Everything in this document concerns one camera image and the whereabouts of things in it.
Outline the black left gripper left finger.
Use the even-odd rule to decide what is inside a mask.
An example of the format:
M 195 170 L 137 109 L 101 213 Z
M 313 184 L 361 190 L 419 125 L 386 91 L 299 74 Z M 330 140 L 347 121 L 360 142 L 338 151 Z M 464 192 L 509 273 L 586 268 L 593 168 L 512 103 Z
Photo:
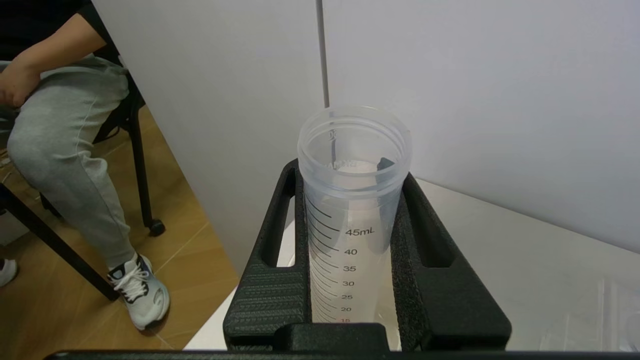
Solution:
M 290 201 L 294 201 L 294 264 L 277 265 Z M 253 250 L 223 321 L 228 350 L 269 351 L 276 332 L 313 318 L 304 182 L 298 161 L 283 167 Z

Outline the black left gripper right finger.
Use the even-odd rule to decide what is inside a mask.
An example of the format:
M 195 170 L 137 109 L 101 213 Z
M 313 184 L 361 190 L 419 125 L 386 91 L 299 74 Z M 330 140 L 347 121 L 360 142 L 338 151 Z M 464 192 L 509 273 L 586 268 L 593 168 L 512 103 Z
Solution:
M 403 351 L 503 351 L 512 324 L 413 175 L 391 233 L 391 282 Z

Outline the bare bystander hand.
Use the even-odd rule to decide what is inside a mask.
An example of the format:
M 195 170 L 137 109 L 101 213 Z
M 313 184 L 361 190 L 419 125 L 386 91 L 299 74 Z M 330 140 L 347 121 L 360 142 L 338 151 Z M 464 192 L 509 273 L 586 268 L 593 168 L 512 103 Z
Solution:
M 30 59 L 16 58 L 0 75 L 0 102 L 19 109 L 41 81 L 41 68 Z

